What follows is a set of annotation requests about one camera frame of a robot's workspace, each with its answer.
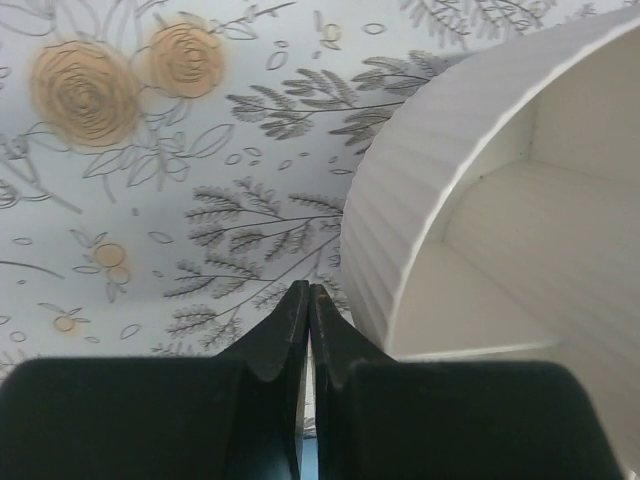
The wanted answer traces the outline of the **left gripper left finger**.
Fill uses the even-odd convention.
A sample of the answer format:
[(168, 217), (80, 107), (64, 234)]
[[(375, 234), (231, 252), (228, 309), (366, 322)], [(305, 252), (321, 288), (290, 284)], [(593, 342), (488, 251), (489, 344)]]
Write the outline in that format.
[(44, 358), (1, 387), (5, 479), (297, 479), (309, 285), (213, 357)]

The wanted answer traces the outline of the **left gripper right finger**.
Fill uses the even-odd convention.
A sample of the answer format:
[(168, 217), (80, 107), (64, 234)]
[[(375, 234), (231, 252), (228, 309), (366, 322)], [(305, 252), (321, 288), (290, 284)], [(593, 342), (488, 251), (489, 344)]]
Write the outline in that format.
[(310, 288), (323, 479), (619, 479), (583, 387), (547, 361), (392, 359)]

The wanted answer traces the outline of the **white round divided organizer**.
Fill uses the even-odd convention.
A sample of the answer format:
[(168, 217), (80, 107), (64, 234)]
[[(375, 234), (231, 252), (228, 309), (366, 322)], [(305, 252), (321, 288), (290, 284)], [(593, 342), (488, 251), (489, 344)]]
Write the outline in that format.
[(555, 360), (639, 468), (639, 9), (476, 53), (367, 150), (341, 226), (356, 327), (401, 360)]

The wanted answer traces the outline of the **floral patterned table mat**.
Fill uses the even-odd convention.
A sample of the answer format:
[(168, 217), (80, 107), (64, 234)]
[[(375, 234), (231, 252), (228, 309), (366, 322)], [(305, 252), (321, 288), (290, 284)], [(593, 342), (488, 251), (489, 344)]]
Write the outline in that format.
[(449, 67), (635, 1), (5, 1), (1, 372), (204, 356), (305, 279), (353, 323), (341, 226)]

